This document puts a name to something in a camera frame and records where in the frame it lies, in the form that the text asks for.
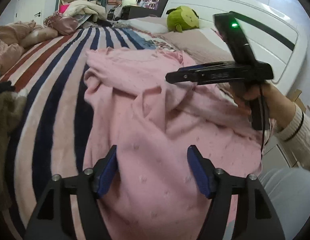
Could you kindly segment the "person's right hand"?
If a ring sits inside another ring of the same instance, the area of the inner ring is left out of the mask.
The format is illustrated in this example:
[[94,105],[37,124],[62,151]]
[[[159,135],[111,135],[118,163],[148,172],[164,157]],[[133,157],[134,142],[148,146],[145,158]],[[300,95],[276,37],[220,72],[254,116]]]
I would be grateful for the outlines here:
[[269,109],[269,117],[274,119],[280,128],[286,128],[295,116],[295,103],[286,98],[286,96],[270,83],[264,83],[260,87],[253,86],[243,95],[236,93],[234,86],[230,86],[230,93],[239,109],[246,115],[251,114],[251,109],[246,105],[246,102],[255,100],[263,95]]

